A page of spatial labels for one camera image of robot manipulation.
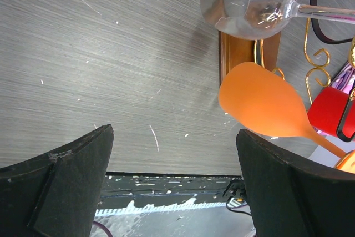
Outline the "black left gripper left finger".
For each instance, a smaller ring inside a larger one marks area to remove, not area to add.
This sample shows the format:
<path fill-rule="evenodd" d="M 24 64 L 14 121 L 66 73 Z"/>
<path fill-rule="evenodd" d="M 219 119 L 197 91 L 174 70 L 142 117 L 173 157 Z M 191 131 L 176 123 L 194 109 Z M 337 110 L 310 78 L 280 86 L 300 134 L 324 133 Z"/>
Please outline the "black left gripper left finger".
<path fill-rule="evenodd" d="M 1 236 L 89 236 L 113 140 L 107 124 L 1 168 Z"/>

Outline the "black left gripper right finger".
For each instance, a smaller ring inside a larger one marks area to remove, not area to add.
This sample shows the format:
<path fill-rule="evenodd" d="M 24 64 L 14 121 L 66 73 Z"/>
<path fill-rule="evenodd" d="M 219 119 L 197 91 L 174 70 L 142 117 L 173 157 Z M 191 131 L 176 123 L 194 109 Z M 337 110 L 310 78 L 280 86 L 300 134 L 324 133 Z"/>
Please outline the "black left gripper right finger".
<path fill-rule="evenodd" d="M 236 148 L 257 236 L 354 236 L 354 174 L 241 129 Z"/>

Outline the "red wine glass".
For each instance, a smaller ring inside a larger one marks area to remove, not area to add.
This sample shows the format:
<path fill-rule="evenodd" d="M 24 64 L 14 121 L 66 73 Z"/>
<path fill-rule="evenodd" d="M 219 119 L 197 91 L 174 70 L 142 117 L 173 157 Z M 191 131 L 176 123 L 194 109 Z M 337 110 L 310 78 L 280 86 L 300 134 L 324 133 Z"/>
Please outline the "red wine glass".
<path fill-rule="evenodd" d="M 344 142 L 354 139 L 354 98 L 332 87 L 317 96 L 308 110 L 311 125 Z"/>

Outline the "clear wine glass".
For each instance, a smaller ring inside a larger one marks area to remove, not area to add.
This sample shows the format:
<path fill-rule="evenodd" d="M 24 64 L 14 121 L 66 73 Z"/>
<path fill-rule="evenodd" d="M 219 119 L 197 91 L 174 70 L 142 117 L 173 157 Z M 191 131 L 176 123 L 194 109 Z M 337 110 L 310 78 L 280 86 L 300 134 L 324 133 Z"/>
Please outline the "clear wine glass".
<path fill-rule="evenodd" d="M 205 21 L 231 36 L 259 40 L 280 32 L 293 17 L 354 23 L 354 11 L 296 0 L 200 0 Z"/>

